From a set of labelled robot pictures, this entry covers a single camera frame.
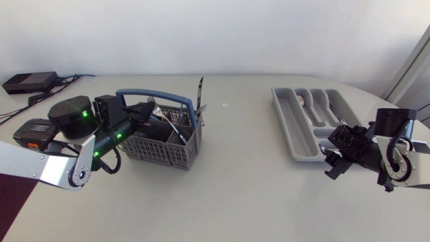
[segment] cutlery tray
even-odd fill
[[[295,161],[324,161],[320,147],[335,148],[328,137],[336,127],[342,124],[362,126],[336,89],[273,87],[271,91],[290,155]]]

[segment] white table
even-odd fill
[[[0,126],[1,140],[57,102],[117,89],[155,89],[193,100],[198,76],[85,77]],[[79,192],[39,183],[5,241],[428,241],[430,191],[386,193],[377,173],[354,165],[336,181],[325,162],[290,159],[271,87],[338,89],[366,124],[389,104],[312,77],[205,76],[203,142],[190,171],[128,159],[115,175],[93,173]],[[1,113],[28,95],[1,95]],[[430,141],[415,124],[414,137]],[[114,162],[114,154],[104,160]]]

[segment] black cable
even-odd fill
[[[427,106],[430,106],[430,104],[424,105],[422,108],[418,109],[417,112],[420,112],[421,110],[425,109]]]
[[[403,124],[402,128],[398,130],[398,134],[391,138],[390,143],[388,143],[388,146],[387,146],[388,148],[387,148],[386,156],[387,156],[389,164],[392,167],[392,170],[395,172],[397,172],[400,169],[400,166],[394,162],[394,158],[392,157],[392,155],[393,155],[394,148],[396,147],[398,140],[402,136],[402,133],[408,124],[409,124],[409,122],[405,122]]]
[[[409,144],[409,151],[413,151],[414,144],[409,138],[402,136],[400,139],[405,140]]]
[[[430,116],[428,116],[425,119],[421,120],[421,122],[424,122],[424,121],[428,120],[429,118],[430,118]]]
[[[15,110],[15,111],[12,111],[12,112],[8,112],[8,113],[6,113],[6,114],[0,114],[0,116],[4,116],[4,115],[8,115],[8,114],[12,114],[12,113],[14,113],[14,112],[16,112],[16,111],[20,111],[22,108],[20,108],[20,109],[18,109],[18,110]]]
[[[55,144],[61,145],[62,147],[68,148],[69,150],[71,150],[74,153],[76,153],[77,155],[79,155],[79,151],[77,151],[76,149],[74,149],[73,147],[71,147],[70,145],[68,145],[67,143],[64,143],[64,142],[59,141],[59,140],[52,140],[51,143],[55,143]]]
[[[109,165],[107,165],[106,163],[104,163],[102,160],[99,160],[99,165],[100,165],[100,167],[104,170],[104,171],[106,171],[107,173],[109,173],[109,174],[115,174],[115,173],[117,173],[119,170],[120,170],[120,168],[121,168],[121,155],[120,155],[120,152],[117,150],[117,148],[116,147],[114,147],[113,148],[113,150],[114,150],[114,152],[115,152],[115,154],[116,154],[116,159],[117,159],[117,161],[116,161],[116,166],[115,166],[115,168],[114,169],[112,169],[112,168],[110,168],[109,167]]]
[[[73,151],[74,153],[76,153],[76,154],[78,154],[79,155],[79,151],[77,151],[76,149],[74,149],[74,148],[72,148],[70,145],[68,145],[67,143],[64,143],[64,142],[62,142],[62,141],[59,141],[59,140],[52,140],[51,141],[51,143],[56,143],[56,144],[58,144],[58,145],[61,145],[62,147],[64,147],[64,148],[67,148],[67,149],[69,149],[69,150],[71,150],[71,151]],[[117,163],[116,163],[116,166],[115,166],[115,168],[110,168],[109,167],[109,165],[108,164],[106,164],[104,161],[102,161],[101,159],[99,159],[99,161],[98,161],[98,164],[100,165],[100,167],[104,170],[104,171],[106,171],[107,173],[109,173],[109,174],[115,174],[115,173],[117,173],[119,170],[120,170],[120,168],[121,168],[121,154],[120,154],[120,152],[117,150],[117,148],[113,148],[113,150],[114,150],[114,152],[115,152],[115,154],[116,154],[116,158],[117,158]]]

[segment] blue basket handle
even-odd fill
[[[181,97],[172,93],[165,93],[164,91],[155,91],[147,89],[119,89],[116,91],[116,96],[120,98],[123,106],[126,106],[126,100],[124,99],[124,95],[147,95],[167,99],[180,104],[185,104],[188,109],[191,127],[194,130],[197,128],[196,113],[194,112],[193,103],[189,98]]]

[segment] cutlery basket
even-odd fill
[[[164,98],[167,94],[169,94],[169,97],[172,96],[170,93],[154,95],[153,92],[151,90],[141,90],[137,95],[160,98]],[[124,91],[117,91],[117,95],[124,95]],[[195,110],[192,109],[192,105],[190,105],[192,114],[188,108],[159,106],[163,114],[174,123],[179,132],[187,139],[187,144],[183,143],[179,135],[167,121],[150,119],[149,123],[153,127],[151,130],[153,132],[150,134],[135,132],[134,135],[127,138],[120,145],[120,149],[131,159],[140,159],[159,165],[173,166],[186,171],[190,170],[197,157],[202,141],[202,126],[204,126],[202,115],[200,114],[197,120],[198,125],[196,128],[193,128],[190,117],[195,114]]]

